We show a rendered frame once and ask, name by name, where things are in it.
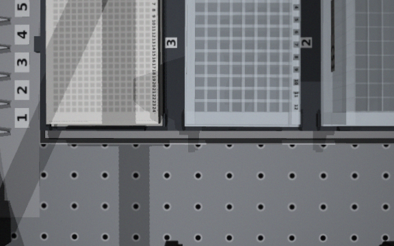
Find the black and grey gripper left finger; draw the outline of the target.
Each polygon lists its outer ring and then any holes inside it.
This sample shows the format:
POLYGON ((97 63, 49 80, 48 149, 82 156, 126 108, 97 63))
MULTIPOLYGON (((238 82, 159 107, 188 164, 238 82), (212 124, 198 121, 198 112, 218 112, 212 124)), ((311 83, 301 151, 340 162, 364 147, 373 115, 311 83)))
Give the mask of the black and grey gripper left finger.
POLYGON ((183 246, 183 244, 179 244, 178 241, 166 241, 165 246, 183 246))

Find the grey flat base plate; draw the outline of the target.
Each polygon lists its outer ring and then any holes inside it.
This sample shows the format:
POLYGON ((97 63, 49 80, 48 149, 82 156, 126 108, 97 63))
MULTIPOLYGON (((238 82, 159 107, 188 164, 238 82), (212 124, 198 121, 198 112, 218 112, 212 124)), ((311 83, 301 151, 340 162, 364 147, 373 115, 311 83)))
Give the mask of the grey flat base plate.
POLYGON ((40 144, 6 246, 379 246, 394 145, 40 144))

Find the dark grey plate carrier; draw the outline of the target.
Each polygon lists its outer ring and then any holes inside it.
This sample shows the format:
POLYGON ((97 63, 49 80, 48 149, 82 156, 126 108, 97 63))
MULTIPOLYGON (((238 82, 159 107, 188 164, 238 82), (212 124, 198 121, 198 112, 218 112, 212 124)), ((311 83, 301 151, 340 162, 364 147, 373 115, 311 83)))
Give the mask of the dark grey plate carrier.
POLYGON ((46 0, 40 0, 40 131, 394 131, 394 126, 321 126, 320 0, 301 0, 299 127, 185 126, 185 0, 162 0, 162 126, 51 126, 46 114, 46 0))

